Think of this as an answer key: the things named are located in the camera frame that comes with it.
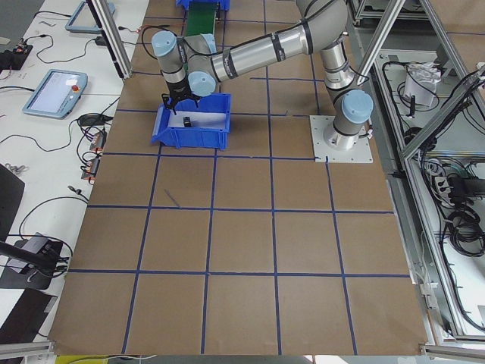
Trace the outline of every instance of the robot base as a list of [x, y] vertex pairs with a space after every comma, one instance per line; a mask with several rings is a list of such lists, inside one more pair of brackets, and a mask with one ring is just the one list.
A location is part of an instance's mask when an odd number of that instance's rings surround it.
[[311, 115], [311, 138], [313, 139], [313, 153], [316, 162], [329, 163], [372, 163], [371, 147], [367, 138], [357, 139], [353, 148], [338, 150], [327, 144], [324, 130], [333, 122], [334, 116]]

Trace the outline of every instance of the tiled floor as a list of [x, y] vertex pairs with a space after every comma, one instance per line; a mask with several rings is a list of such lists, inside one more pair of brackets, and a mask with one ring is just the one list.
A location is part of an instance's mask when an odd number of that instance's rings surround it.
[[[145, 23], [181, 29], [173, 3], [151, 1]], [[298, 18], [293, 2], [234, 0], [220, 46]], [[151, 145], [166, 86], [140, 45], [133, 64], [50, 334], [58, 353], [418, 353], [375, 148], [372, 165], [313, 160], [308, 115], [333, 112], [318, 58], [224, 83], [225, 151]]]

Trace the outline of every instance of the green mat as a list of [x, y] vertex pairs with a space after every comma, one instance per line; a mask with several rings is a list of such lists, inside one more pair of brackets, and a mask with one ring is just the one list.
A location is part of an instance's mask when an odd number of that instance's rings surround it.
[[214, 34], [217, 3], [190, 2], [186, 36]]

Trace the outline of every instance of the light blue joint cap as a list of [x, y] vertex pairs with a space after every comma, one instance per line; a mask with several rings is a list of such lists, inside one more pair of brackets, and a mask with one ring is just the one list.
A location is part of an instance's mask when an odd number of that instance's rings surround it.
[[207, 46], [209, 47], [209, 51], [211, 51], [211, 53], [217, 52], [217, 49], [215, 48], [214, 34], [201, 34], [201, 36], [204, 37], [205, 42], [207, 43]]
[[374, 101], [361, 89], [353, 89], [343, 97], [343, 114], [354, 124], [366, 122], [371, 117], [373, 109]]
[[176, 36], [167, 30], [162, 30], [152, 37], [153, 51], [157, 57], [167, 55], [172, 49], [174, 49], [176, 43]]
[[190, 89], [197, 96], [209, 96], [215, 91], [214, 78], [205, 72], [194, 71], [189, 74]]

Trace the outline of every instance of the tablet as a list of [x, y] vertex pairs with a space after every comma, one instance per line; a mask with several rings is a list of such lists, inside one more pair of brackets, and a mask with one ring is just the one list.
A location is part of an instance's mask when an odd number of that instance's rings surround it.
[[49, 70], [22, 111], [29, 115], [61, 119], [72, 111], [87, 83], [87, 74]]
[[[108, 8], [111, 15], [114, 14], [114, 4], [112, 2], [108, 3]], [[65, 29], [72, 33], [100, 34], [101, 32], [85, 1], [82, 1], [76, 8], [65, 25]]]

